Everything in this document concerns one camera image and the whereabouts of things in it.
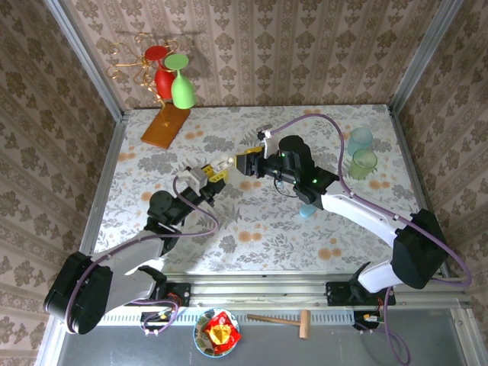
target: table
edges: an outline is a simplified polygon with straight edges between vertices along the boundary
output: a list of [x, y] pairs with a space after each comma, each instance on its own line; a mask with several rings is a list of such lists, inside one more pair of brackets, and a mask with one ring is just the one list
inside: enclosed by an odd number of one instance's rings
[[[111, 182], [95, 251], [117, 245], [146, 223], [151, 195], [172, 192], [172, 179], [185, 166], [202, 166], [223, 154], [234, 156], [257, 146], [256, 128], [282, 124], [303, 114], [323, 113], [336, 120], [348, 138], [360, 126], [374, 135], [375, 171], [364, 181], [345, 177], [348, 185], [394, 209], [416, 212], [418, 205], [385, 105], [195, 108], [170, 149], [140, 141], [157, 110], [132, 111]], [[339, 138], [325, 120], [311, 117], [281, 132], [299, 134], [318, 166], [337, 173]], [[351, 157], [345, 153], [345, 171]], [[164, 273], [206, 274], [242, 271], [353, 273], [365, 262], [386, 258], [390, 249], [357, 224], [325, 211], [300, 217], [298, 199], [277, 193], [267, 177], [255, 179], [230, 169], [228, 185], [216, 196], [213, 212], [221, 229], [212, 236], [180, 239], [153, 263]], [[208, 230], [212, 223], [192, 213], [185, 233]]]

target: wooden stand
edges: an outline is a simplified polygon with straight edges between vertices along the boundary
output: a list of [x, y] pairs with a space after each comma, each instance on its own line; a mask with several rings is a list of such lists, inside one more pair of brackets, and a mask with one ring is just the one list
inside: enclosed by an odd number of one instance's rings
[[166, 103], [140, 138], [144, 143], [168, 149], [183, 123], [190, 115], [189, 109], [178, 109]]

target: patterned wallpaper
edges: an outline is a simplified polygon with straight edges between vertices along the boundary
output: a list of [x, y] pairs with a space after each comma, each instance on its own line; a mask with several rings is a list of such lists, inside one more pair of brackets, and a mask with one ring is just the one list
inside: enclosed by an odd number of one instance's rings
[[400, 114], [488, 345], [488, 2], [465, 0]]
[[0, 2], [0, 364], [34, 364], [114, 122], [42, 2]]
[[[111, 42], [176, 39], [198, 105], [387, 104], [439, 0], [65, 0], [101, 69], [134, 61]], [[126, 109], [154, 107], [127, 70]]]

